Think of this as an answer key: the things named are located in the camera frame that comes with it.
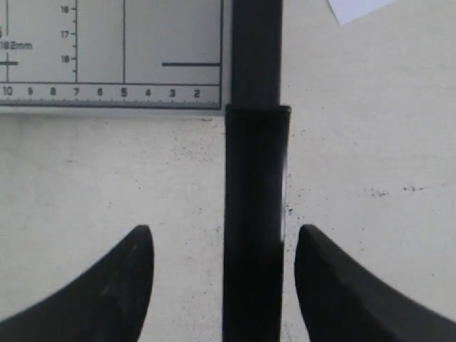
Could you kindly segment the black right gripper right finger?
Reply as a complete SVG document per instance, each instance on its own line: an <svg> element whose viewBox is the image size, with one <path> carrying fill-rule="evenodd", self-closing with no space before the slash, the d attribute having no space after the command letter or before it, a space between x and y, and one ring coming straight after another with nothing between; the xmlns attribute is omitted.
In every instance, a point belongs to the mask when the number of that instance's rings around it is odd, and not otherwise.
<svg viewBox="0 0 456 342"><path fill-rule="evenodd" d="M318 227L300 228L294 279L311 341L454 341L455 322L361 266Z"/></svg>

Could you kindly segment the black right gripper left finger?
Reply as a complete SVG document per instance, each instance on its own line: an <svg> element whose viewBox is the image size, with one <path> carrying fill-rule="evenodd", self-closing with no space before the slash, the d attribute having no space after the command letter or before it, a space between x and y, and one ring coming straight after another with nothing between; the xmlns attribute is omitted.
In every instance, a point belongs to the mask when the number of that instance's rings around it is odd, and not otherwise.
<svg viewBox="0 0 456 342"><path fill-rule="evenodd" d="M1 321L1 340L138 341L153 277L152 232L138 225L72 282Z"/></svg>

